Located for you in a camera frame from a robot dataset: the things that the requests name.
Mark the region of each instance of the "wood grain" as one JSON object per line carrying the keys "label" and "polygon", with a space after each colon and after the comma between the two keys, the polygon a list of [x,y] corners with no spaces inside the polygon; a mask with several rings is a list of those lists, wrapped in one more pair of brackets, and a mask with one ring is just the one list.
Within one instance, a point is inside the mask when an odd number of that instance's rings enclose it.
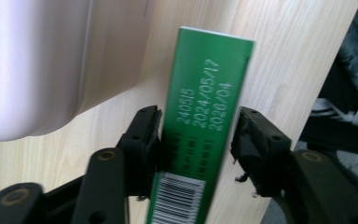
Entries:
{"label": "wood grain", "polygon": [[[255,52],[240,105],[259,110],[294,143],[298,139],[358,1],[156,1],[138,84],[44,136],[0,143],[0,189],[33,181],[51,190],[83,175],[90,154],[113,147],[138,109],[165,107],[178,27],[253,39]],[[208,223],[259,223],[268,199],[227,155]],[[131,223],[144,223],[147,202],[131,199]]]}

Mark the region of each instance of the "wooden surface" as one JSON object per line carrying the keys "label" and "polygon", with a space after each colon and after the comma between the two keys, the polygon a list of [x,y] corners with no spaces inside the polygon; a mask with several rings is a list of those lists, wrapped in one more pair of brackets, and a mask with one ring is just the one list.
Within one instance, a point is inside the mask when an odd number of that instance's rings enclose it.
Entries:
{"label": "wooden surface", "polygon": [[[259,110],[294,142],[298,139],[358,0],[156,1],[138,84],[39,137],[0,143],[0,189],[33,181],[49,191],[83,175],[90,154],[113,147],[136,111],[164,109],[179,26],[255,40],[241,105]],[[267,199],[251,183],[237,184],[238,165],[226,156],[208,223],[259,223]],[[147,201],[131,200],[131,223],[144,223]]]}

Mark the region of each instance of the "light wood panel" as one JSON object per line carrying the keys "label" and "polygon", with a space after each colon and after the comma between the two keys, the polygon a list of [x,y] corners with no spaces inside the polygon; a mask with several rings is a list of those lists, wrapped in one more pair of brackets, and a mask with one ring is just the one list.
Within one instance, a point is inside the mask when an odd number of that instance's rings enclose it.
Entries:
{"label": "light wood panel", "polygon": [[[138,84],[76,117],[55,133],[0,143],[0,189],[34,181],[51,190],[84,174],[89,155],[113,147],[136,110],[164,108],[179,26],[255,40],[240,105],[257,109],[297,140],[322,87],[358,1],[156,1]],[[217,185],[208,223],[259,223],[267,199],[253,198],[251,183],[230,156]],[[131,200],[131,223],[143,223],[147,202]]]}

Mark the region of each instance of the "barcode label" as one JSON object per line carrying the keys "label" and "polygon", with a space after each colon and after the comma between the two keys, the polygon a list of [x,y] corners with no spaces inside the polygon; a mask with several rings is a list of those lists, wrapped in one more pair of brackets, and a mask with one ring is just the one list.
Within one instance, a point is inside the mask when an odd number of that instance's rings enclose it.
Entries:
{"label": "barcode label", "polygon": [[205,181],[161,172],[152,223],[195,223]]}

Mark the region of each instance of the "green package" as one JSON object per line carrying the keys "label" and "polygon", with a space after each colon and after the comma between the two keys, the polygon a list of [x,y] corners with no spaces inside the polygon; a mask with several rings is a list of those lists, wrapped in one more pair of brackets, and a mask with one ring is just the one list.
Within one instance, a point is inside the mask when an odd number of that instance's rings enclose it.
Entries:
{"label": "green package", "polygon": [[254,42],[179,29],[147,223],[204,223]]}

